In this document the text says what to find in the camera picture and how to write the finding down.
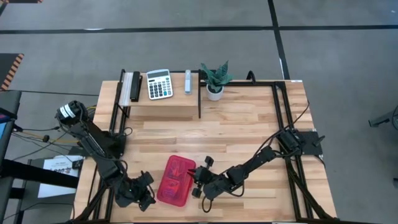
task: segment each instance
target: potted plant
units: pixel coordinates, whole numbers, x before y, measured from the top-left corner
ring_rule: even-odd
[[[232,75],[228,74],[228,61],[224,65],[220,65],[214,73],[207,69],[204,63],[201,64],[202,69],[206,72],[207,78],[207,97],[211,101],[218,101],[223,96],[224,86],[232,80]]]

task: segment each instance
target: red plastic container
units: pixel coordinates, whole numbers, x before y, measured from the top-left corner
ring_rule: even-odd
[[[196,168],[195,161],[170,156],[157,191],[157,199],[178,207],[184,206],[193,182],[187,172],[194,168]]]

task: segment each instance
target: calculator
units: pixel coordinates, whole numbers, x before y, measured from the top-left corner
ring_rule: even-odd
[[[148,94],[151,100],[173,96],[172,77],[168,69],[147,72]]]

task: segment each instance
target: floor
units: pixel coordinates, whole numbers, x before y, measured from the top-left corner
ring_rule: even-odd
[[[44,0],[6,6],[0,51],[25,55],[11,85],[34,92],[22,95],[18,124],[25,128],[55,126],[56,109],[70,100],[96,104],[101,82],[117,79],[122,68],[193,70],[229,60],[235,79],[252,70],[257,79],[303,80],[315,126],[326,136],[338,216],[396,223],[397,133],[391,124],[370,128],[368,119],[398,104],[397,24],[394,0]],[[209,26],[218,28],[168,29]],[[12,138],[9,148],[12,159],[37,146]],[[24,223],[62,222],[69,214],[70,207],[34,209]]]

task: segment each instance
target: succulent plant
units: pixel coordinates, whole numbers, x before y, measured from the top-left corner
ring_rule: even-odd
[[[209,90],[212,93],[219,93],[221,88],[232,80],[232,75],[227,73],[228,61],[224,65],[220,65],[215,73],[207,69],[204,63],[201,64],[201,67],[207,74],[205,82],[209,85]]]

